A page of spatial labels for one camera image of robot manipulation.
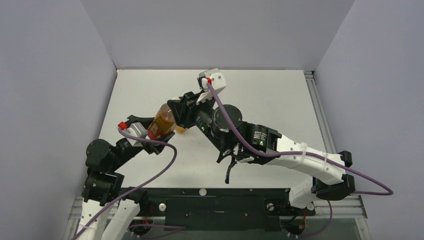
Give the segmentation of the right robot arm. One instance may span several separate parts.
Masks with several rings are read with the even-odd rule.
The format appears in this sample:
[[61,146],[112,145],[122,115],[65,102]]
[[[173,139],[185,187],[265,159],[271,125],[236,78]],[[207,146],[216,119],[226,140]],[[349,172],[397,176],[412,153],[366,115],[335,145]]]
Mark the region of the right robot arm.
[[218,162],[230,155],[231,167],[240,163],[279,166],[311,176],[282,199],[287,213],[294,214],[318,199],[340,201],[356,190],[354,177],[347,173],[352,165],[350,152],[316,150],[275,129],[243,121],[233,105],[216,105],[213,97],[202,102],[203,96],[188,92],[167,105],[179,127],[197,127],[219,150]]

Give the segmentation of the orange blue label bottle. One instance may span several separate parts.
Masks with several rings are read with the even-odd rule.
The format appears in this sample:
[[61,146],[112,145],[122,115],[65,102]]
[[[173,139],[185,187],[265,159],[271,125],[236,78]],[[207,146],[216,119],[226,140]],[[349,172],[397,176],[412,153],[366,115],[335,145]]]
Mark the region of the orange blue label bottle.
[[183,134],[183,133],[185,133],[185,132],[187,131],[187,129],[186,129],[186,128],[184,128],[184,127],[181,127],[181,126],[176,125],[176,126],[175,126],[175,131],[176,131],[177,133],[179,133],[179,134]]

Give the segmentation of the gold red label bottle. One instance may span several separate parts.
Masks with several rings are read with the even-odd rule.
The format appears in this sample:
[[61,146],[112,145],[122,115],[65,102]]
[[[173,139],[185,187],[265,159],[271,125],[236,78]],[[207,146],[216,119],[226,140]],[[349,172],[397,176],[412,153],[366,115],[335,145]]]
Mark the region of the gold red label bottle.
[[173,112],[171,108],[164,103],[148,127],[147,134],[150,139],[157,140],[173,132],[175,127],[176,121]]

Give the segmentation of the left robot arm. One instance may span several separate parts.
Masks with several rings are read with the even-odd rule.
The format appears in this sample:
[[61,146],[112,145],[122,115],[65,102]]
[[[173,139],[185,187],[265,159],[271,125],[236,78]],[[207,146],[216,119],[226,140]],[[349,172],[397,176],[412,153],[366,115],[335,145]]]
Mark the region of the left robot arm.
[[149,140],[147,128],[152,117],[130,115],[117,129],[123,138],[112,145],[104,139],[93,140],[86,148],[87,177],[82,192],[82,212],[75,240],[120,240],[137,215],[144,215],[142,234],[149,231],[154,204],[148,199],[144,184],[123,187],[124,175],[116,171],[145,151],[160,154],[174,136],[171,130],[158,139]]

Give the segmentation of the white bottle cap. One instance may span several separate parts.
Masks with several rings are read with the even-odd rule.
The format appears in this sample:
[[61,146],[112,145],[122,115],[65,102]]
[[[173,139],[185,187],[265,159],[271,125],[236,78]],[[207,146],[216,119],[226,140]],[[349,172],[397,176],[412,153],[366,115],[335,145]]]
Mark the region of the white bottle cap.
[[207,194],[207,190],[206,190],[205,188],[201,188],[201,189],[198,191],[198,193],[199,193],[199,195],[200,195],[200,196],[205,196],[205,195]]

